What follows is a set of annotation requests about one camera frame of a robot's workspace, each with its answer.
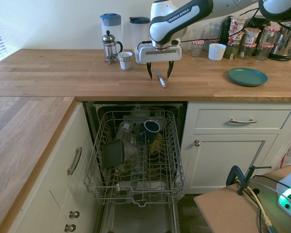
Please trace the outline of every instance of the green light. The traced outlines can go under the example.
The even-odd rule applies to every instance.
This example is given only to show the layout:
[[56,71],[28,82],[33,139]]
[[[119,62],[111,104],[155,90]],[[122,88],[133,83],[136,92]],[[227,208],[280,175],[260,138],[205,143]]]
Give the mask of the green light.
[[280,197],[279,197],[279,203],[281,204],[281,205],[285,205],[288,201],[287,201],[287,199],[285,198],[285,197],[288,197],[289,195],[291,195],[291,187],[290,188],[288,188],[284,193],[283,193],[283,195],[280,195]]

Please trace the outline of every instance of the franka emika logo text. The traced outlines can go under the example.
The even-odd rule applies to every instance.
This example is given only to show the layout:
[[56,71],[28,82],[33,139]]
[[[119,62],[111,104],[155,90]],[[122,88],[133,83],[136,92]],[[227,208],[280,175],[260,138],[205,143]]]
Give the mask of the franka emika logo text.
[[175,16],[171,17],[170,19],[168,19],[168,23],[173,22],[174,20],[176,20],[177,18],[184,16],[185,14],[189,13],[191,11],[191,8],[187,8],[184,11],[180,12],[179,14],[176,14]]

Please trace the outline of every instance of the cabinet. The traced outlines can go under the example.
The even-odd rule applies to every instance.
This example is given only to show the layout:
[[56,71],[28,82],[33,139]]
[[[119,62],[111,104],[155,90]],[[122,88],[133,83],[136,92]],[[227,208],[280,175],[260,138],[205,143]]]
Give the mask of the cabinet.
[[290,143],[291,103],[189,102],[181,148],[185,193],[224,187],[233,165],[243,173],[251,165],[275,167]]
[[75,233],[92,233],[101,211],[83,184],[92,150],[85,112],[78,104],[9,232],[64,233],[67,225]]

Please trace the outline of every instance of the dark blue mug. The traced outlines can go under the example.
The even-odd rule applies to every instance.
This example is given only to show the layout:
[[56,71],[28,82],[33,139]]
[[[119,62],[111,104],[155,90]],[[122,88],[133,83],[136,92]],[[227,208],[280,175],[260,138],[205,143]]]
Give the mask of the dark blue mug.
[[144,124],[144,128],[138,135],[139,141],[144,141],[146,139],[147,144],[152,144],[160,131],[160,125],[153,120],[147,120]]

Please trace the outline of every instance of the butcher block counter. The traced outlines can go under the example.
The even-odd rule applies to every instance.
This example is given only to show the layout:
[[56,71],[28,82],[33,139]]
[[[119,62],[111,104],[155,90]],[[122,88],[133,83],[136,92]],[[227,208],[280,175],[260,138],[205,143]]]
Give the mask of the butcher block counter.
[[[232,81],[228,71],[246,67],[264,72],[259,87]],[[154,75],[159,68],[167,88]],[[204,53],[184,54],[167,80],[168,62],[146,65],[133,59],[130,70],[104,62],[103,50],[19,50],[0,62],[0,96],[73,96],[77,100],[291,101],[291,61],[211,61]]]
[[[184,54],[167,80],[168,63],[130,70],[104,61],[102,50],[19,50],[0,62],[0,232],[7,232],[71,116],[76,101],[291,101],[291,61],[210,61]],[[257,69],[259,87],[233,82],[235,67]]]

